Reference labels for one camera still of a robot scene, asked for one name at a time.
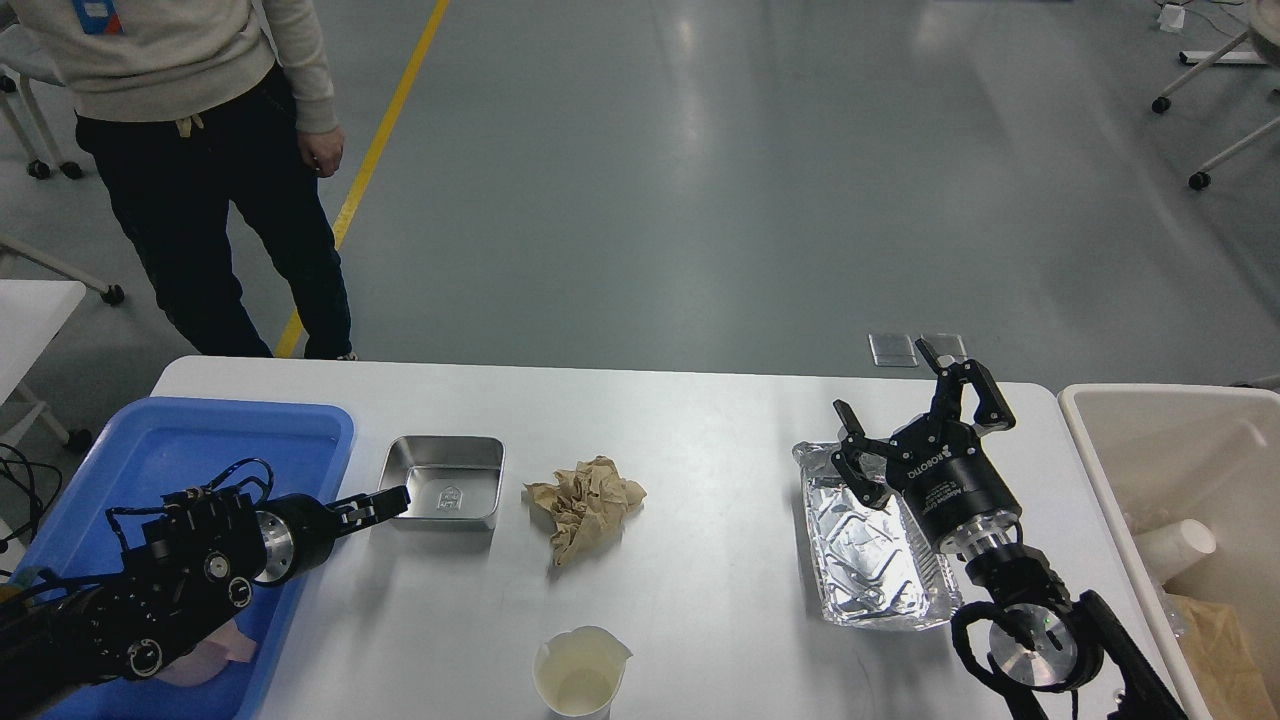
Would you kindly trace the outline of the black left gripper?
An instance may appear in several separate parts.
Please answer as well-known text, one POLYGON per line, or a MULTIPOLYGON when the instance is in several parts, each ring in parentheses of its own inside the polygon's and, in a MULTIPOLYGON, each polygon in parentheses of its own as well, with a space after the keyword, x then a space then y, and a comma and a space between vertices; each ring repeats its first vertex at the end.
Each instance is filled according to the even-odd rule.
POLYGON ((353 495, 324 503, 310 495, 292 493, 256 507, 266 560, 255 583, 278 587, 324 564, 337 538, 367 529, 408 510, 406 486, 371 495, 353 495))

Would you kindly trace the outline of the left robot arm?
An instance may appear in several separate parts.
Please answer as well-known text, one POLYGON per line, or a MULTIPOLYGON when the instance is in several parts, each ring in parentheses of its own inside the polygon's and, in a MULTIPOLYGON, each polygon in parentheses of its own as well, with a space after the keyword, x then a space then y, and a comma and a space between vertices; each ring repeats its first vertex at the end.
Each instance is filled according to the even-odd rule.
POLYGON ((115 573, 37 582, 3 601, 3 716, 35 719, 78 689, 156 676, 253 601, 321 566, 337 541, 406 512, 394 486, 330 503, 274 496, 275 475, 210 482, 152 507, 109 507, 115 573))

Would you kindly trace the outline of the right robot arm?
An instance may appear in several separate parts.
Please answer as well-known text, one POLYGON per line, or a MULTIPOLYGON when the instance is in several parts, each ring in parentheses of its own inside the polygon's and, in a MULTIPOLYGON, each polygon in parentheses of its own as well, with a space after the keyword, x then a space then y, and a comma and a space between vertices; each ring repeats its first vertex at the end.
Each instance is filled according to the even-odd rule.
POLYGON ((846 436, 831 459, 861 505, 881 510, 900 498, 931 550, 960 557, 987 591, 986 602, 950 619, 964 667, 1015 719, 1044 717, 1041 694, 1075 694, 1105 661, 1123 679, 1111 717, 1185 717, 1106 601, 1094 591, 1073 598, 1044 553, 1024 542, 1021 505, 980 443, 1016 423, 989 370, 975 359, 943 360, 923 338, 915 347, 936 375, 928 411, 873 439, 836 400, 846 436))

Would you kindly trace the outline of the person's hand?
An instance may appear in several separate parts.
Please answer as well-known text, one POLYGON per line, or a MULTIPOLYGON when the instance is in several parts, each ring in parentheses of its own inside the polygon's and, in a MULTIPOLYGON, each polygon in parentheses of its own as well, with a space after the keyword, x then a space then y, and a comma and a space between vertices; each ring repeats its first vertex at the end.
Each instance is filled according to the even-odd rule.
POLYGON ((346 132, 340 126, 325 132, 296 133, 301 161, 317 177, 330 178, 339 169, 346 150, 346 132))

